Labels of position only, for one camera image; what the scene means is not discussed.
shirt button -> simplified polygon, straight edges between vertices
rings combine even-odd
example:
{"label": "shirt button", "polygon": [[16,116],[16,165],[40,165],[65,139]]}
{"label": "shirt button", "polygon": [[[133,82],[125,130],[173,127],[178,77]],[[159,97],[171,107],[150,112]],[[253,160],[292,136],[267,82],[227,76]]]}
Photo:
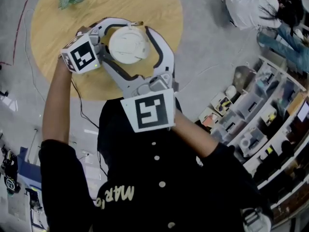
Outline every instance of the shirt button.
{"label": "shirt button", "polygon": [[160,181],[159,186],[160,186],[161,188],[163,188],[163,187],[166,186],[166,183],[165,183],[164,181]]}
{"label": "shirt button", "polygon": [[175,226],[176,224],[174,222],[169,222],[168,228],[171,229]]}

round wooden table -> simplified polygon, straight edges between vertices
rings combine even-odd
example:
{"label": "round wooden table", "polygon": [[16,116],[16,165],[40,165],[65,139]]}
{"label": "round wooden table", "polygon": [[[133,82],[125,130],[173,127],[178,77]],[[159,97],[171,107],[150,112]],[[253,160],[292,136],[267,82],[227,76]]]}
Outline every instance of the round wooden table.
{"label": "round wooden table", "polygon": [[[143,21],[145,26],[159,32],[174,52],[183,31],[180,0],[85,0],[64,10],[58,8],[58,0],[40,0],[31,23],[31,48],[39,69],[48,81],[52,80],[60,49],[74,38],[81,26],[88,27],[105,17]],[[102,42],[107,43],[115,30],[110,29]],[[152,75],[153,65],[157,61],[158,54],[152,46],[147,59],[135,64],[119,65],[130,75],[147,77]],[[103,67],[80,75],[74,74],[73,80],[84,99],[110,100],[122,97],[121,90]],[[77,96],[73,88],[71,95]]]}

gray floor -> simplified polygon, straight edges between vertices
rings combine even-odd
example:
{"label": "gray floor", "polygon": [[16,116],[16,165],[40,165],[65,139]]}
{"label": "gray floor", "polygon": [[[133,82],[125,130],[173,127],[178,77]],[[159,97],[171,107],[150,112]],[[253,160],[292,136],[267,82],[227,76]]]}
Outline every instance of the gray floor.
{"label": "gray floor", "polygon": [[[28,0],[25,7],[13,63],[14,40],[25,1],[0,0],[0,62],[11,65],[3,64],[0,71],[1,89],[10,92],[8,98],[0,101],[0,130],[4,133],[5,143],[15,153],[19,153],[21,146],[31,146],[35,129],[38,133],[32,147],[40,145],[44,101],[32,82],[44,98],[49,88],[35,65],[29,44],[31,18],[38,0]],[[256,63],[260,48],[256,43],[257,31],[240,31],[233,27],[228,22],[220,0],[181,2],[183,35],[175,54],[176,80],[180,83],[177,97],[185,115],[196,120],[217,92],[231,84],[236,66],[246,62],[250,65]],[[26,54],[33,66],[33,75]],[[84,101],[84,112],[98,122],[104,103],[105,101]],[[94,126],[80,117],[79,101],[72,98],[70,141],[78,156],[83,155],[82,150],[96,152],[97,136],[87,130],[97,132]],[[98,166],[95,158],[93,164]],[[102,176],[100,181],[90,183],[94,195],[100,183],[105,180]]]}

black sleeve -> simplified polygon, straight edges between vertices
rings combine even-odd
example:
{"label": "black sleeve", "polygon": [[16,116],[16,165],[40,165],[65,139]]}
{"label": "black sleeve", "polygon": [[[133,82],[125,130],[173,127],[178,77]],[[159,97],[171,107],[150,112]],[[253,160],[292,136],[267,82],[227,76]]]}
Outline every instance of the black sleeve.
{"label": "black sleeve", "polygon": [[75,150],[67,144],[46,140],[39,158],[43,206],[51,232],[88,232],[94,204]]}
{"label": "black sleeve", "polygon": [[208,156],[201,159],[210,183],[229,196],[240,209],[261,207],[273,219],[268,200],[261,195],[251,175],[234,156],[234,147],[219,143]]}

white lid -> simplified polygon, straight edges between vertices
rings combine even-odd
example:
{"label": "white lid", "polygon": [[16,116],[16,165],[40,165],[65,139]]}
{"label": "white lid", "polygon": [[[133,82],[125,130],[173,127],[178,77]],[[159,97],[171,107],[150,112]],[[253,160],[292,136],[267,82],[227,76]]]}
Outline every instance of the white lid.
{"label": "white lid", "polygon": [[116,30],[109,42],[112,57],[124,64],[132,64],[148,57],[150,45],[147,35],[137,27]]}

